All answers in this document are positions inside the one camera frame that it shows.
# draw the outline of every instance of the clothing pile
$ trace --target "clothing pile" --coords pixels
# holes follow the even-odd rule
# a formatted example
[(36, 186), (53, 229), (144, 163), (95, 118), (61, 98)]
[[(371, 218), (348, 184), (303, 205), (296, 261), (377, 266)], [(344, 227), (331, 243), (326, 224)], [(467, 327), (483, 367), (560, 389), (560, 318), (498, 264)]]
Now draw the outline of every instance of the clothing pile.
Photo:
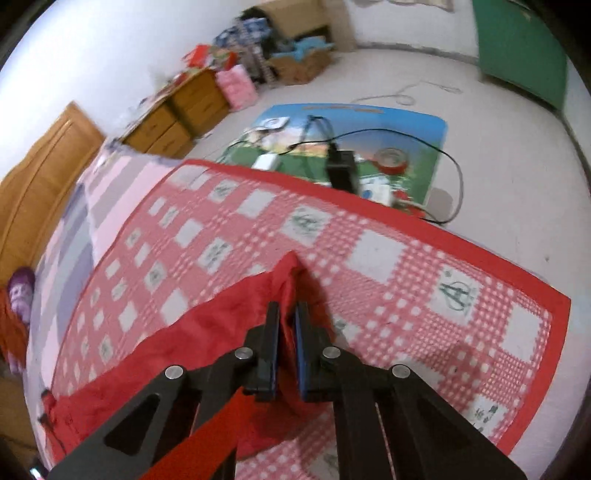
[(22, 267), (0, 290), (0, 352), (13, 374), (25, 369), (35, 274)]

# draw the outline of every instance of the black cable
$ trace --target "black cable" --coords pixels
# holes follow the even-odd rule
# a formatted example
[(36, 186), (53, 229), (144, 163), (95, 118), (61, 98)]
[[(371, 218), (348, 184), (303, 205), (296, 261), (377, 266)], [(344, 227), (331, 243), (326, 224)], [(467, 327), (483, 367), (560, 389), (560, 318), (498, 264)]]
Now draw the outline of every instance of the black cable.
[[(324, 140), (324, 142), (330, 143), (335, 140), (338, 140), (339, 138), (346, 137), (347, 135), (353, 135), (353, 134), (358, 134), (358, 133), (362, 133), (362, 132), (390, 132), (393, 134), (402, 135), (403, 137), (412, 138), (413, 140), (416, 140), (417, 142), (422, 143), (423, 145), (426, 145), (426, 146), (432, 148), (433, 150), (437, 151), (438, 153), (443, 154), (447, 158), (449, 158), (457, 170), (457, 177), (460, 182), (460, 189), (459, 189), (460, 191), (459, 191), (459, 197), (457, 200), (456, 209), (453, 211), (453, 213), (450, 215), (450, 217), (446, 220), (435, 220), (435, 219), (428, 219), (428, 218), (425, 218), (424, 220), (429, 223), (434, 223), (435, 225), (447, 225), (449, 222), (455, 220), (455, 218), (460, 213), (460, 210), (462, 209), (462, 204), (464, 202), (464, 175), (462, 173), (462, 168), (460, 167), (459, 163), (456, 161), (455, 158), (453, 158), (449, 153), (441, 150), (441, 148), (438, 148), (435, 145), (432, 145), (431, 143), (423, 140), (422, 138), (416, 137), (415, 135), (411, 135), (411, 134), (408, 134), (405, 132), (401, 132), (399, 130), (394, 130), (391, 128), (362, 128), (360, 130), (353, 130), (351, 132), (346, 132), (344, 134), (335, 135), (327, 140)], [(281, 152), (279, 155), (286, 155), (289, 152), (292, 152), (294, 149), (296, 149), (297, 147), (299, 147), (300, 145), (303, 145), (303, 144), (321, 143), (321, 142), (323, 142), (323, 141), (322, 140), (321, 141), (318, 141), (318, 140), (300, 141), (296, 144), (290, 145), (286, 151)]]
[(265, 153), (265, 150), (262, 147), (259, 147), (256, 143), (252, 143), (249, 140), (239, 140), (237, 142), (234, 142), (231, 145), (228, 145), (226, 147), (226, 149), (222, 152), (222, 155), (220, 156), (220, 163), (224, 163), (226, 161), (226, 156), (228, 154), (228, 152), (233, 149), (234, 147), (237, 147), (238, 145), (242, 145), (242, 144), (248, 144), (250, 146), (254, 146), (255, 148), (259, 149), (261, 152)]

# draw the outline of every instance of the white charger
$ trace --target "white charger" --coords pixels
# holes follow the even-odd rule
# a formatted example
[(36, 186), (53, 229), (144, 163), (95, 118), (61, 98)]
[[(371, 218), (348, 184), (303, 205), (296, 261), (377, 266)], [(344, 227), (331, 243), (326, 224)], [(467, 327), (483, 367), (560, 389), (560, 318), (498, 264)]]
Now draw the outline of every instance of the white charger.
[(252, 165), (255, 170), (275, 170), (279, 164), (279, 155), (276, 153), (263, 153), (259, 155), (257, 160)]

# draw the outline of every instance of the cabinet drawer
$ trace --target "cabinet drawer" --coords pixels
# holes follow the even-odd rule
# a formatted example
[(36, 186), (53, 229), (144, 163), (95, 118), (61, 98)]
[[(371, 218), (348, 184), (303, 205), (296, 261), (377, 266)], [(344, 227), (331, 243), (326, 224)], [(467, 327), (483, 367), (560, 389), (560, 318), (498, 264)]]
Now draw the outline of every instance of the cabinet drawer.
[(213, 72), (206, 70), (188, 80), (173, 94), (173, 104), (179, 110), (188, 110), (214, 90), (217, 90), (217, 85)]
[(215, 127), (219, 122), (224, 120), (228, 114), (230, 113), (230, 107), (228, 104), (225, 104), (219, 110), (208, 116), (207, 118), (203, 119), (203, 122), (195, 125), (195, 133), (197, 135), (204, 135), (209, 132), (213, 127)]
[(207, 95), (199, 101), (197, 105), (191, 107), (184, 115), (185, 119), (193, 127), (194, 130), (199, 130), (199, 126), (209, 120), (211, 116), (216, 114), (228, 103), (220, 91), (215, 91)]
[(147, 153), (161, 155), (163, 157), (174, 157), (176, 153), (191, 140), (189, 132), (179, 124), (175, 123), (148, 149)]
[(144, 153), (170, 128), (174, 121), (174, 115), (166, 105), (160, 105), (127, 136), (125, 143), (138, 152)]

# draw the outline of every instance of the wooden cabinet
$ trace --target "wooden cabinet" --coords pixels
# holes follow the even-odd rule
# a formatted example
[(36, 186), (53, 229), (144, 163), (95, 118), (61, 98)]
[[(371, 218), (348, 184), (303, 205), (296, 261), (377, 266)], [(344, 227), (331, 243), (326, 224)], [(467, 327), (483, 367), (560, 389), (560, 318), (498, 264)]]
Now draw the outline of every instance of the wooden cabinet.
[(209, 132), (230, 112), (211, 70), (204, 70), (186, 80), (173, 92), (171, 102), (195, 137)]
[(122, 138), (141, 153), (184, 158), (201, 137), (230, 112), (211, 70), (202, 70), (157, 102)]

